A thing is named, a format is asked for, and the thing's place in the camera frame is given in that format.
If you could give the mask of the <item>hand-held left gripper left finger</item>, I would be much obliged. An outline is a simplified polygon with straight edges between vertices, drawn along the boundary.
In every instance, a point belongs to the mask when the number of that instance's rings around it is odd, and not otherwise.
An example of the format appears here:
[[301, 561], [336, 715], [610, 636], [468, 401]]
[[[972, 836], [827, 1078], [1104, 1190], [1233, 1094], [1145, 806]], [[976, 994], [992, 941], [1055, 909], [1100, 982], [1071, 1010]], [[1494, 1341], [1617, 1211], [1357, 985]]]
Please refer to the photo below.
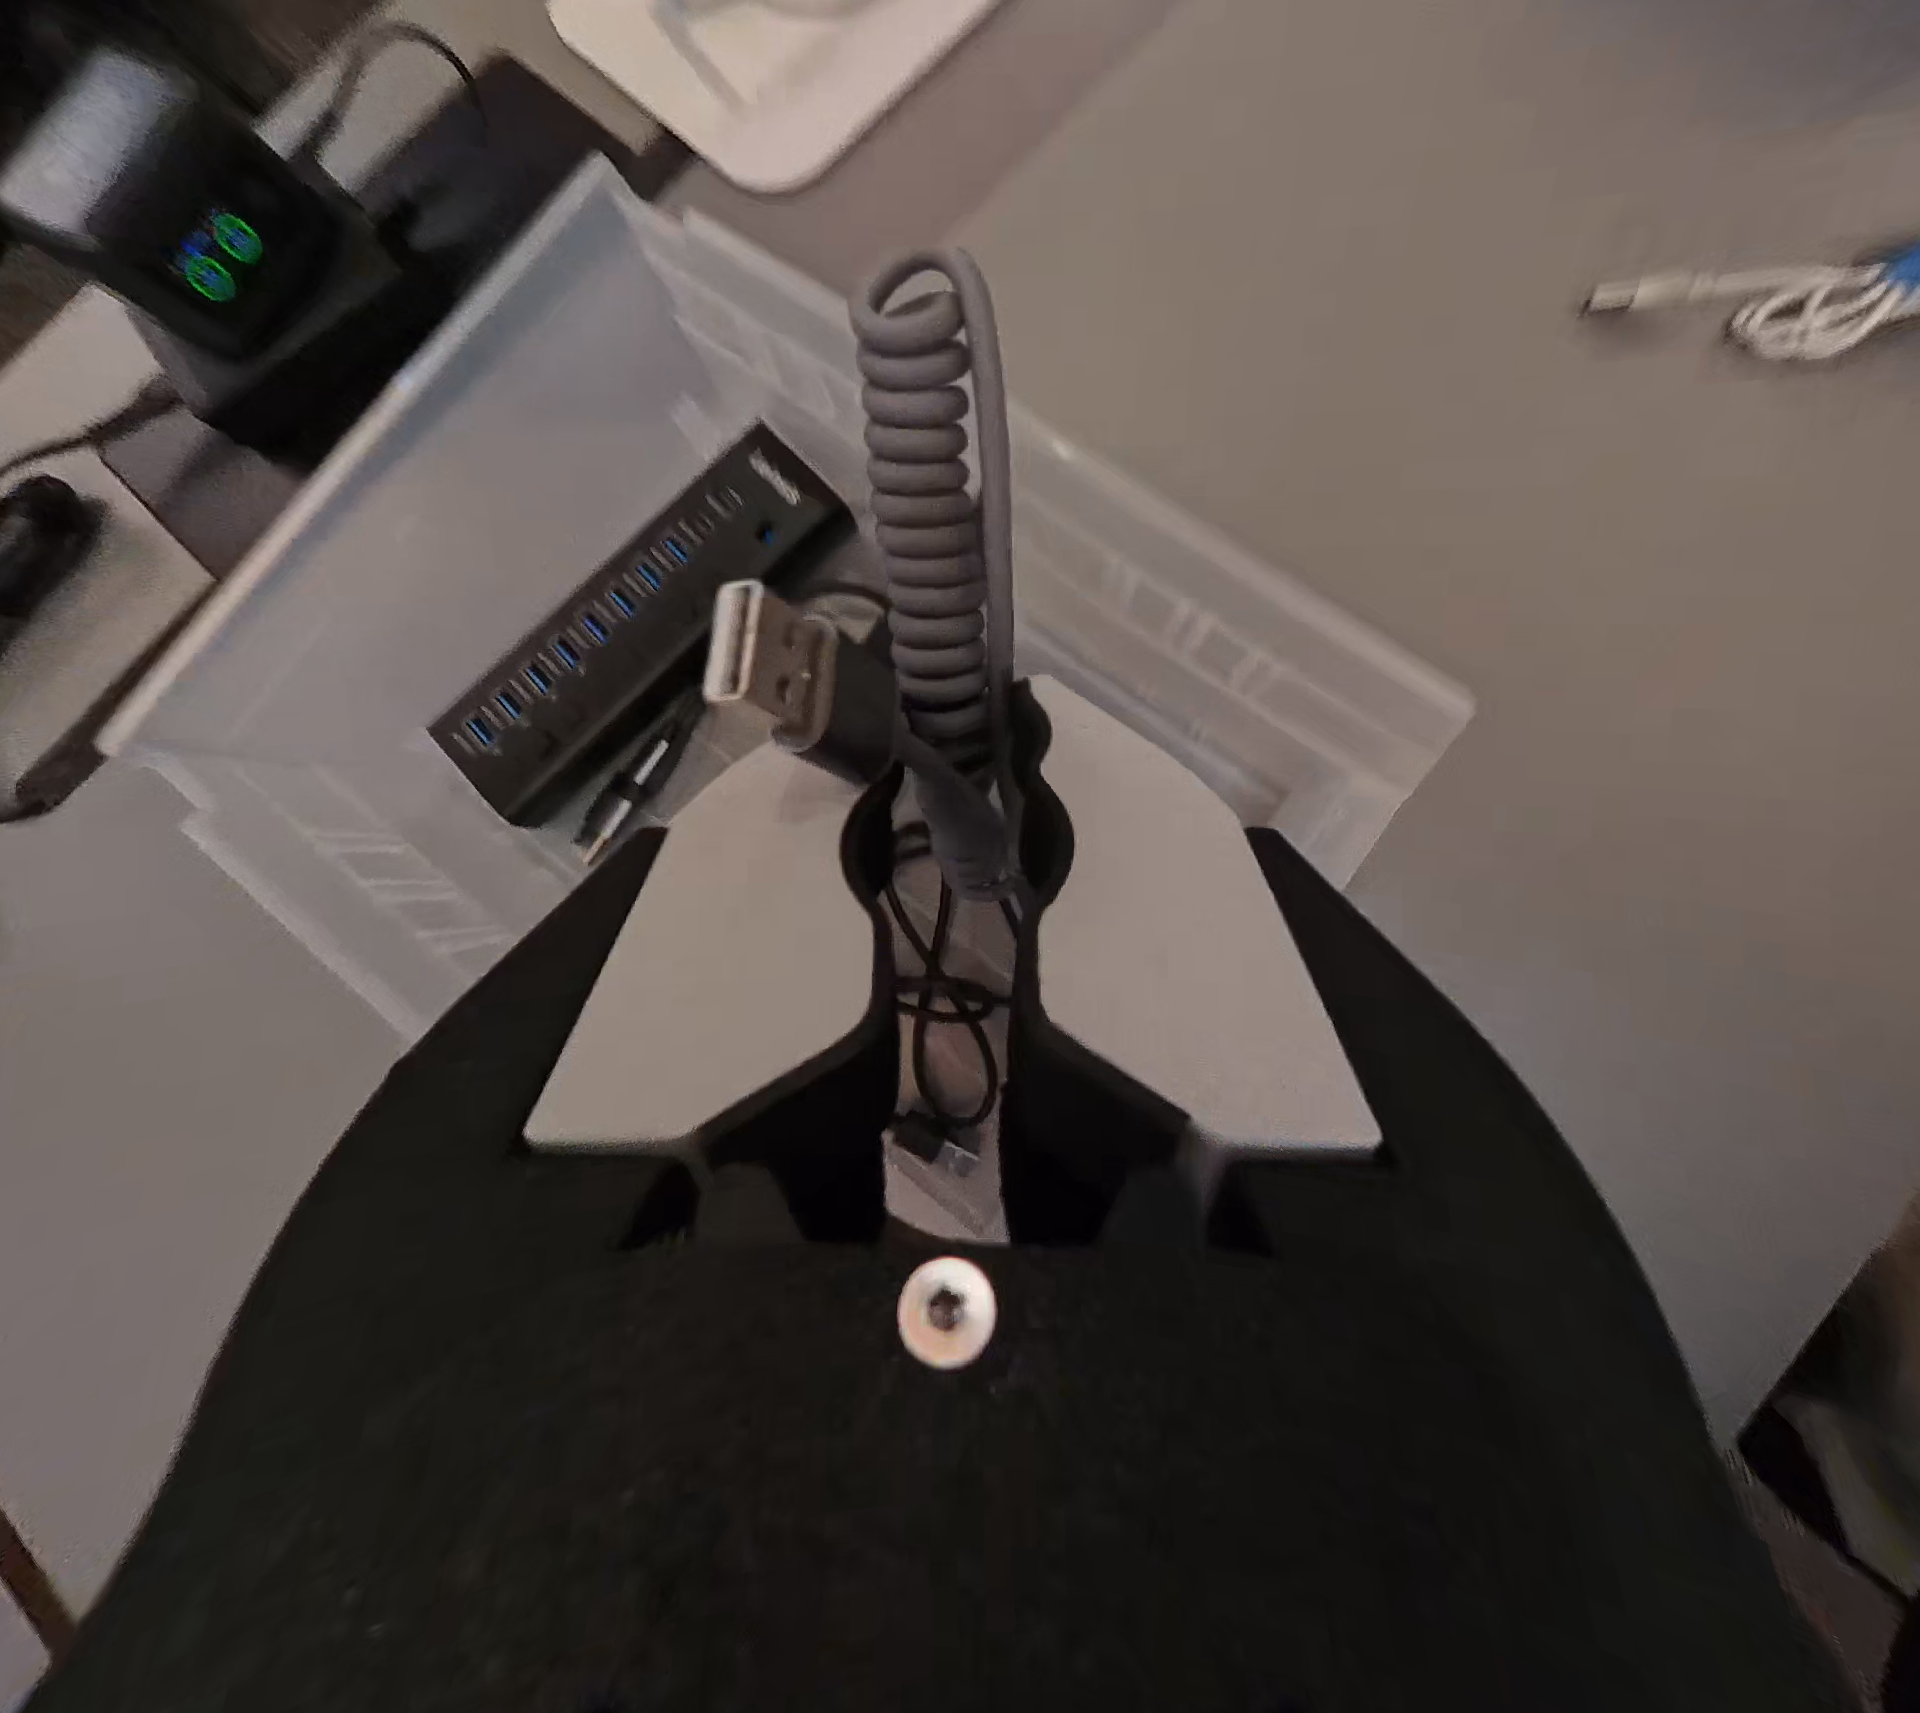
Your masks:
[[766, 1173], [876, 1240], [890, 1124], [890, 785], [772, 745], [666, 829], [524, 1124], [532, 1151]]

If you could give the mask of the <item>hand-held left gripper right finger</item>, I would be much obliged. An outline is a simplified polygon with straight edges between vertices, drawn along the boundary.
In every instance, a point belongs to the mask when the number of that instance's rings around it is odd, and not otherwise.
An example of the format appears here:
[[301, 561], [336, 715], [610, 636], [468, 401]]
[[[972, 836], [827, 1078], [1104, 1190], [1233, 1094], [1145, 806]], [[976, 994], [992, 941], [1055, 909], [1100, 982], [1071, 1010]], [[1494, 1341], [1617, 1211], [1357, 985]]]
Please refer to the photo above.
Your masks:
[[1010, 1239], [1093, 1245], [1138, 1190], [1206, 1230], [1245, 1173], [1374, 1167], [1382, 1127], [1237, 810], [1055, 677], [1015, 727]]

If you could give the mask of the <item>black usb hub tower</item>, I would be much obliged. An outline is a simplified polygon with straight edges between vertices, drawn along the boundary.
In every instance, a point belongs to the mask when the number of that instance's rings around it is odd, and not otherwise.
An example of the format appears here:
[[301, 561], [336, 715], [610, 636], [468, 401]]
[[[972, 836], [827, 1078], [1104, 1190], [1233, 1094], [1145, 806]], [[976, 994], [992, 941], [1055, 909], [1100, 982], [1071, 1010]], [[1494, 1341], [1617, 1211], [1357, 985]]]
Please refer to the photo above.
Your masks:
[[853, 533], [829, 480], [757, 420], [428, 729], [494, 814], [535, 829], [706, 667], [735, 580], [783, 593]]

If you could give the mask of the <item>clear plastic bin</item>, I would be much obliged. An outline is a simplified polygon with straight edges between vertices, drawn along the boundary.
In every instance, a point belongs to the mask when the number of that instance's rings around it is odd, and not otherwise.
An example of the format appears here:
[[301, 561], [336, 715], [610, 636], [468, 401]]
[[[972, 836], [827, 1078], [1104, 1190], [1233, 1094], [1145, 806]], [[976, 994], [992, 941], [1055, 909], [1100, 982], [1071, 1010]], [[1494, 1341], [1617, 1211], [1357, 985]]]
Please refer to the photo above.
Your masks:
[[[765, 421], [869, 517], [848, 302], [588, 157], [108, 718], [252, 902], [415, 1040], [582, 877], [428, 741], [461, 688]], [[1476, 698], [1010, 401], [1018, 662], [1335, 885]]]

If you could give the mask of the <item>black device with green lights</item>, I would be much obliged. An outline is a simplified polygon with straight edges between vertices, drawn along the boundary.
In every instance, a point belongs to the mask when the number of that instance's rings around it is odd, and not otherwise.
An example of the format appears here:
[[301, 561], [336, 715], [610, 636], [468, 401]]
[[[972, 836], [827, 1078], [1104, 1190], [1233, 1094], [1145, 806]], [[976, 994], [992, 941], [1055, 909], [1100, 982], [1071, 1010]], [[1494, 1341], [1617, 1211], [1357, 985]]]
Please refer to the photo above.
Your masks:
[[349, 189], [132, 50], [68, 75], [5, 157], [3, 211], [120, 297], [180, 408], [280, 462], [319, 462], [419, 332], [421, 269]]

